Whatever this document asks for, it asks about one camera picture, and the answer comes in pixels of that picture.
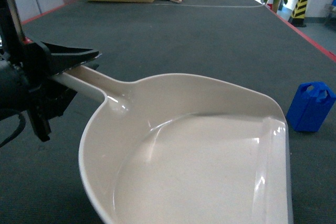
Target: office floor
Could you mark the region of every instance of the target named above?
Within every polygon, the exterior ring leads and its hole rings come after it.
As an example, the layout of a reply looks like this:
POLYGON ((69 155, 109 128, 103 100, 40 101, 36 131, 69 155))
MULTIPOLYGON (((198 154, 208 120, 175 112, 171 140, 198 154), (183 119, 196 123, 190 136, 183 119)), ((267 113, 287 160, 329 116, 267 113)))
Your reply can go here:
MULTIPOLYGON (((320 80, 336 90, 335 62, 265 7, 247 6, 249 1, 185 0, 177 6, 81 0, 24 29, 47 42, 98 48, 103 52, 98 70, 118 80, 168 72, 201 74, 265 93, 285 113, 302 82, 320 80), (203 1, 202 6, 193 1, 203 1), (245 7, 230 6, 235 1, 245 7)), ((302 28, 307 35, 309 30, 318 43, 334 50, 331 42, 319 40, 324 27, 302 28)), ((327 37, 334 36, 328 30, 327 37)), ((0 150, 1 223, 101 223, 84 192, 77 161, 81 134, 97 106, 79 94, 64 116, 50 121, 51 141, 41 143, 28 123, 0 150)), ((317 133, 289 128, 295 223, 336 223, 335 129, 335 108, 317 133)), ((0 124, 0 135, 6 132, 0 124)))
MULTIPOLYGON (((280 17, 288 20, 291 10, 283 7, 277 13, 280 17)), ((326 50, 336 55, 336 24, 335 22, 324 23, 305 23, 306 27, 298 29, 324 47, 326 50)))

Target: traffic cone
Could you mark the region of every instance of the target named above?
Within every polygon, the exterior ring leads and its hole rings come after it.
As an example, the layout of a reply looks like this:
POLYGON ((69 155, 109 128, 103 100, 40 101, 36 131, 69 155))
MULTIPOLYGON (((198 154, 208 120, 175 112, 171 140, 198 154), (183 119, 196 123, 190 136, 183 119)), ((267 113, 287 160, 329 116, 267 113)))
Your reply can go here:
POLYGON ((266 7, 272 10, 274 0, 267 0, 266 7))
POLYGON ((291 23, 293 26, 306 27, 303 21, 306 14, 307 2, 308 0, 298 0, 298 2, 296 3, 296 6, 288 20, 288 22, 291 23))

